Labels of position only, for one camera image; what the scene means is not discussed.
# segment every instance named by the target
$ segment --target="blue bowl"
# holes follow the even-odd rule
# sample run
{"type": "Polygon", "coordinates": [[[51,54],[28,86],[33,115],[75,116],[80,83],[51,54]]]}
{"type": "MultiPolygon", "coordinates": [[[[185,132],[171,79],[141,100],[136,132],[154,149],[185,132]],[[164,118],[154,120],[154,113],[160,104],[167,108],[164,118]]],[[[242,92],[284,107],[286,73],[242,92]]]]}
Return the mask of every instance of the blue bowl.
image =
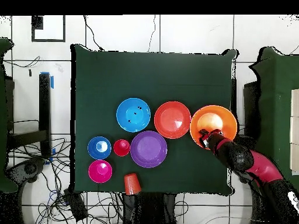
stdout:
{"type": "Polygon", "coordinates": [[[129,98],[120,103],[116,111],[119,125],[128,132],[143,130],[151,119],[148,104],[138,98],[129,98]]]}
{"type": "Polygon", "coordinates": [[[92,158],[103,160],[111,153],[111,143],[103,136],[96,136],[89,141],[87,150],[92,158]]]}

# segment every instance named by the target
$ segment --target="green table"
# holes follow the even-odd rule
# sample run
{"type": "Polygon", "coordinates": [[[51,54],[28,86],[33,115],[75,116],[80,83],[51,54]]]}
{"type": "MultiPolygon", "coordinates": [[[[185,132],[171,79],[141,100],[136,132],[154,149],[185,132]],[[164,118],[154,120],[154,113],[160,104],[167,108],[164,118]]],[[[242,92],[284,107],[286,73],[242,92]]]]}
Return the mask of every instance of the green table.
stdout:
{"type": "Polygon", "coordinates": [[[253,65],[260,80],[260,137],[256,150],[271,157],[299,191],[299,176],[290,169],[291,91],[299,89],[299,56],[282,55],[271,47],[253,65]]]}
{"type": "Polygon", "coordinates": [[[191,115],[209,104],[229,108],[235,50],[225,55],[203,55],[94,52],[80,45],[73,48],[76,191],[123,192],[124,175],[137,173],[143,192],[232,193],[227,169],[212,152],[197,146],[189,132],[179,139],[166,139],[167,157],[153,169],[138,166],[130,154],[118,157],[112,151],[106,160],[113,174],[103,184],[94,183],[88,176],[94,160],[87,145],[95,136],[106,137],[112,145],[118,139],[132,141],[139,132],[127,132],[116,121],[118,105],[130,97],[143,99],[151,109],[151,121],[144,131],[156,131],[155,111],[167,101],[184,103],[191,115]]]}

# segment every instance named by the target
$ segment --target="red cup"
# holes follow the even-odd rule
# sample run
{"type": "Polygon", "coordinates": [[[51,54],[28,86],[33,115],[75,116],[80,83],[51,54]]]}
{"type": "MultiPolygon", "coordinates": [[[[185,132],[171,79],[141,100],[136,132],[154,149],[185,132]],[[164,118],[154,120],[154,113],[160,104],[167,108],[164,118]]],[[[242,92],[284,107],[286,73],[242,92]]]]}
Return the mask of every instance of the red cup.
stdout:
{"type": "Polygon", "coordinates": [[[113,150],[118,156],[125,156],[130,151],[130,144],[127,140],[119,139],[114,143],[113,150]]]}
{"type": "Polygon", "coordinates": [[[126,174],[124,176],[124,188],[127,195],[133,195],[141,191],[137,175],[135,173],[126,174]]]}

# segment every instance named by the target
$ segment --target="black chair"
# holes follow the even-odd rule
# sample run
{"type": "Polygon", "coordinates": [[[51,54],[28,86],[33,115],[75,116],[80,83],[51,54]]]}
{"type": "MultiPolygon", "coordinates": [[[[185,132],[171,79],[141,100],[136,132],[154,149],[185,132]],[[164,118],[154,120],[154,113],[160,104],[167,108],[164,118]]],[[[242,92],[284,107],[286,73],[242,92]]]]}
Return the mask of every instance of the black chair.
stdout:
{"type": "MultiPolygon", "coordinates": [[[[0,39],[0,55],[11,48],[11,42],[0,39]]],[[[37,180],[45,159],[51,156],[50,76],[39,77],[39,130],[13,133],[14,81],[4,75],[0,60],[0,224],[24,224],[22,192],[28,183],[37,180]],[[40,142],[41,156],[28,159],[10,169],[8,153],[18,147],[40,142]]]]}

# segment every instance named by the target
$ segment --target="small red bowl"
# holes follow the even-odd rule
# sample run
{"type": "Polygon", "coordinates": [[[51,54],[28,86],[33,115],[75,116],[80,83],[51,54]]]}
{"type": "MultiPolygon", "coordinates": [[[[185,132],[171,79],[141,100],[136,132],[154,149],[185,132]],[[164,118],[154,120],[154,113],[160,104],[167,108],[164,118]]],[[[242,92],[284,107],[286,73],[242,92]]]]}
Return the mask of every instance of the small red bowl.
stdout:
{"type": "Polygon", "coordinates": [[[114,143],[113,150],[118,156],[125,156],[130,151],[130,144],[127,140],[119,139],[114,143]]]}

